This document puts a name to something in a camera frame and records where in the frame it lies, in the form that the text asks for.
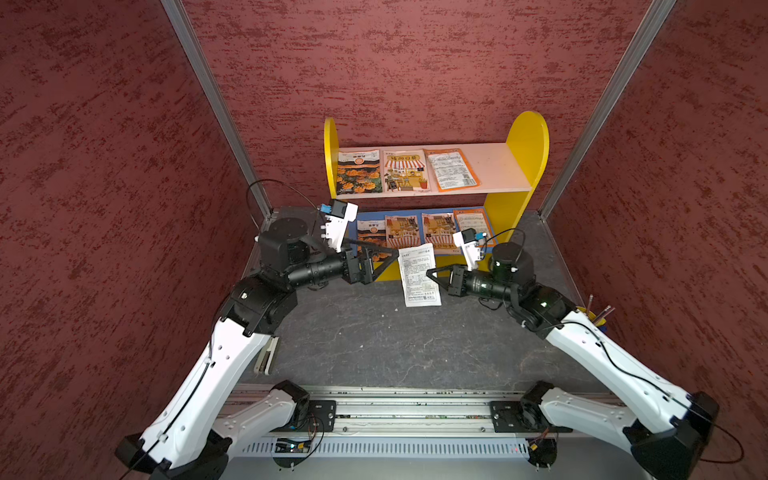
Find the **white seed bag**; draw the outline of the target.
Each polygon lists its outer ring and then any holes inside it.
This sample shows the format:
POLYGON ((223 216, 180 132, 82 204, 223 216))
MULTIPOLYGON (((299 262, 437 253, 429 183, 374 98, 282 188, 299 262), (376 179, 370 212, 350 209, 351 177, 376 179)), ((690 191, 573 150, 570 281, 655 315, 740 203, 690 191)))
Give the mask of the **white seed bag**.
POLYGON ((400 249, 398 264, 407 308, 438 307, 442 304, 439 286, 427 275, 428 270, 436 267, 432 244, 400 249))

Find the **sunflower shop seed bag top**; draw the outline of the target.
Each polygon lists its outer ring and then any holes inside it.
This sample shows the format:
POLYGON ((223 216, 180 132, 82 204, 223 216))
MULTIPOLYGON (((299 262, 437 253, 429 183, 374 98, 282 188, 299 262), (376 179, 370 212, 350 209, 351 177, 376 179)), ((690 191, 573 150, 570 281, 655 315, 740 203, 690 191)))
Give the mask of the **sunflower shop seed bag top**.
POLYGON ((387 191, 425 192, 430 190, 424 151, 384 150, 383 180, 387 191))

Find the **orange bordered seed bag top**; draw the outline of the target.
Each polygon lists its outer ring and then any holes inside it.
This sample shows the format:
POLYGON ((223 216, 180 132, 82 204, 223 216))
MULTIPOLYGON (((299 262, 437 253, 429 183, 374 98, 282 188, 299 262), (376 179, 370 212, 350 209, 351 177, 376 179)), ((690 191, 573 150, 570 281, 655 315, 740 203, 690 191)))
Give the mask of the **orange bordered seed bag top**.
POLYGON ((474 188, 481 184, 460 148, 427 149, 424 153, 440 192, 474 188))

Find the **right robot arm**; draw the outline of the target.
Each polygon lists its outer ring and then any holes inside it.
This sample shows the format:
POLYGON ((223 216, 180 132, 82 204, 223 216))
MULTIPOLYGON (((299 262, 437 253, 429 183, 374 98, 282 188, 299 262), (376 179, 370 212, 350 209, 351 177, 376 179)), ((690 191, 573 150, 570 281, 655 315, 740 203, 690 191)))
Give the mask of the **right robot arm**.
POLYGON ((588 314, 537 282, 533 260, 511 242, 497 244, 486 271, 461 264, 429 269, 449 295, 495 300, 521 327, 566 353, 619 400, 609 405, 540 381, 520 399, 531 430, 575 430, 628 452, 655 479, 687 479, 710 442, 718 403, 663 379, 608 338, 588 314))

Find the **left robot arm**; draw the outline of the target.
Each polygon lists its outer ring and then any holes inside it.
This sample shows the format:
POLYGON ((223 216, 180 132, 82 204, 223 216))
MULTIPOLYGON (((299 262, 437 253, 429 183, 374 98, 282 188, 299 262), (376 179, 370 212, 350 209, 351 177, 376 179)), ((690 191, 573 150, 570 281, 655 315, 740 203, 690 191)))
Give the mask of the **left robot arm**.
POLYGON ((246 367, 297 306, 299 289, 334 278, 370 284, 387 269, 372 259, 380 246, 347 238, 357 211, 340 200, 320 206, 318 236, 300 218, 279 218, 260 232, 259 265, 222 301, 208 343, 173 399, 142 433, 118 445, 115 455, 128 471, 153 479, 218 479, 235 448, 250 440, 281 428, 309 434, 323 428, 309 393, 291 381, 233 416, 219 413, 246 367))

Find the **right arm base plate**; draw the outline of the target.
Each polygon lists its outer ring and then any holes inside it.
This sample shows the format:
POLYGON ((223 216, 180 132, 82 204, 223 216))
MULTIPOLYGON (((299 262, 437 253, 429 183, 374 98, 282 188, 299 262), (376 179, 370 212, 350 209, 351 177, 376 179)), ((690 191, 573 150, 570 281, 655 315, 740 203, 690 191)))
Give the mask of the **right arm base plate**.
POLYGON ((491 401, 490 417, 496 433, 539 435, 572 433, 568 427, 556 426, 546 419, 538 405, 526 401, 491 401))

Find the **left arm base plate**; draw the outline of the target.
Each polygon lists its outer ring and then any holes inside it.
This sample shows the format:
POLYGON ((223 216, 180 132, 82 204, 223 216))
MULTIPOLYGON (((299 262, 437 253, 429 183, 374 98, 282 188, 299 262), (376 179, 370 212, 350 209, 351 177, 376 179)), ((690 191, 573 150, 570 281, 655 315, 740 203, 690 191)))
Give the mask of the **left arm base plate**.
POLYGON ((271 434, 329 433, 334 430, 336 413, 335 400, 310 400, 288 424, 273 429, 271 434))

